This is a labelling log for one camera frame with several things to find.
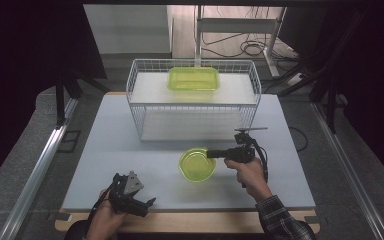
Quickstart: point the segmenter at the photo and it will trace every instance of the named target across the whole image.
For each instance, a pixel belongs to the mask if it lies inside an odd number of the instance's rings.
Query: black handheld tool
[[[108,201],[110,201],[115,213],[125,212],[145,217],[148,214],[148,208],[154,204],[156,198],[152,198],[146,203],[134,199],[133,196],[143,187],[143,184],[139,181],[137,175],[133,171],[130,171],[128,176],[120,176],[116,173],[111,185],[104,191],[104,193],[102,193],[101,197],[93,205],[92,210],[90,211],[85,236],[99,205],[106,200],[105,197],[108,192]]]
[[[207,150],[208,158],[228,158],[239,163],[249,163],[255,157],[255,150],[260,156],[263,165],[264,180],[268,181],[267,159],[264,157],[262,148],[258,145],[257,141],[249,136],[245,131],[260,130],[267,128],[240,128],[235,129],[239,133],[235,134],[236,143],[241,145],[227,150]]]

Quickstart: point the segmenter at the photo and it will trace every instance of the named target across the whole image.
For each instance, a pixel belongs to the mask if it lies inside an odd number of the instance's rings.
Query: human hand
[[[87,232],[87,240],[106,240],[112,237],[123,224],[127,213],[115,213],[108,201],[108,194],[105,200],[98,206],[95,216]]]
[[[228,168],[236,169],[236,178],[239,183],[246,185],[246,191],[256,202],[266,200],[273,196],[269,186],[264,180],[263,166],[259,158],[253,158],[249,163],[238,163],[230,159],[224,159]]]

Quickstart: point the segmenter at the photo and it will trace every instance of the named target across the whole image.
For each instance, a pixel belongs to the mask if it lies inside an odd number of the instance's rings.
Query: wrist
[[[255,202],[257,203],[264,201],[273,196],[268,186],[267,187],[261,186],[260,188],[255,189],[255,191],[253,191],[253,193],[250,195],[254,198]]]

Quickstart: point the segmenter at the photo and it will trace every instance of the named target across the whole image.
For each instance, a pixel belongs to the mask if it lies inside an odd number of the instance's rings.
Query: plaid sleeve
[[[295,220],[278,196],[270,197],[255,205],[264,231],[273,239],[315,239],[309,226]]]

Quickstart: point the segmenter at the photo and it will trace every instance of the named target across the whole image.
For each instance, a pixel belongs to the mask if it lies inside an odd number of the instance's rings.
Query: wire basket
[[[173,92],[173,67],[194,67],[194,59],[136,59],[127,81],[127,100],[142,141],[234,140],[235,128],[249,128],[261,97],[249,60],[199,60],[219,73],[214,92]]]

